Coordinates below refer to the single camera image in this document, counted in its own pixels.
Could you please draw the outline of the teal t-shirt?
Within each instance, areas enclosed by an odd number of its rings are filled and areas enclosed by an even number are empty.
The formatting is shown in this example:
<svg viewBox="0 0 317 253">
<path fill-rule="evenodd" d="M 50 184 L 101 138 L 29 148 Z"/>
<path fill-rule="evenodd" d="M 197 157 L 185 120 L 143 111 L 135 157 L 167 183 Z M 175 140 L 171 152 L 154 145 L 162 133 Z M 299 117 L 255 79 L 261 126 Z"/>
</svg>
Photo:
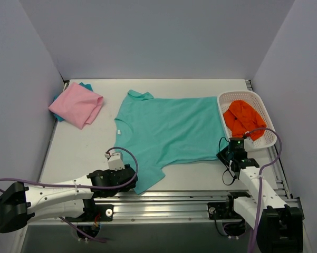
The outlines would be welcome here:
<svg viewBox="0 0 317 253">
<path fill-rule="evenodd" d="M 130 151 L 123 161 L 139 169 L 136 194 L 162 180 L 168 165 L 216 160 L 225 135 L 215 96 L 163 99 L 129 90 L 114 121 L 114 145 Z"/>
</svg>

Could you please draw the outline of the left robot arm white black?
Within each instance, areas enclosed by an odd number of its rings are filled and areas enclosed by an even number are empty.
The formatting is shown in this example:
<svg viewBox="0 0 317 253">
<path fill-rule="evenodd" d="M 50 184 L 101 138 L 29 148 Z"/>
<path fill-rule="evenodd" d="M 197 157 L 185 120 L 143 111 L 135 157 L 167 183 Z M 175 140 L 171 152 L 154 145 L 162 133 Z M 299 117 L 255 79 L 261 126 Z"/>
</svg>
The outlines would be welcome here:
<svg viewBox="0 0 317 253">
<path fill-rule="evenodd" d="M 126 164 L 120 170 L 96 170 L 57 184 L 13 182 L 0 195 L 0 233 L 17 231 L 32 221 L 57 217 L 74 222 L 112 221 L 113 206 L 100 206 L 95 199 L 127 192 L 137 181 L 137 171 Z"/>
</svg>

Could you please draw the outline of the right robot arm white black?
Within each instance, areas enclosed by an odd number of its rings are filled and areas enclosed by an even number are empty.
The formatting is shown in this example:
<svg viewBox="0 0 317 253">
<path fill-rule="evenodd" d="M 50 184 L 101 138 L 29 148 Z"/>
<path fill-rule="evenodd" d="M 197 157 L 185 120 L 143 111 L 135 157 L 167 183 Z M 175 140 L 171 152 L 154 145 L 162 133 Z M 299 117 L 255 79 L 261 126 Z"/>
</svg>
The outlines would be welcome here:
<svg viewBox="0 0 317 253">
<path fill-rule="evenodd" d="M 260 252 L 302 252 L 303 215 L 291 207 L 263 177 L 263 168 L 248 158 L 243 138 L 230 138 L 217 154 L 235 180 L 247 192 L 231 192 L 224 203 L 224 213 L 241 217 L 253 230 L 250 246 Z"/>
</svg>

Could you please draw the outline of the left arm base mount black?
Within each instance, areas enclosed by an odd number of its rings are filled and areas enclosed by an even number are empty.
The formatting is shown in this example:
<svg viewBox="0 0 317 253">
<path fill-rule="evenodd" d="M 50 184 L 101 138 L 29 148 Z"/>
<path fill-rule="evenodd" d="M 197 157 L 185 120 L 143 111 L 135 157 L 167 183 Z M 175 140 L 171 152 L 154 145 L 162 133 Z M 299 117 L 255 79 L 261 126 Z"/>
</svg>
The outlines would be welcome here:
<svg viewBox="0 0 317 253">
<path fill-rule="evenodd" d="M 84 208 L 84 213 L 74 217 L 65 217 L 70 222 L 110 222 L 113 220 L 114 205 L 96 205 L 94 207 Z"/>
</svg>

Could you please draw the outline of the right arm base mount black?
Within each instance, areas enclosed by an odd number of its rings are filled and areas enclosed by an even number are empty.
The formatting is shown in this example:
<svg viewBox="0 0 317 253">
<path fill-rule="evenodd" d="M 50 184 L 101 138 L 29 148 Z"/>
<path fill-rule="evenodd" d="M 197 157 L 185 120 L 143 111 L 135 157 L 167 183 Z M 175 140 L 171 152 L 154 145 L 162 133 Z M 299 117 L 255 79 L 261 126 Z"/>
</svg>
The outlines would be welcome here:
<svg viewBox="0 0 317 253">
<path fill-rule="evenodd" d="M 207 204 L 207 210 L 210 220 L 243 218 L 241 215 L 234 211 L 233 204 L 229 202 L 209 202 Z"/>
</svg>

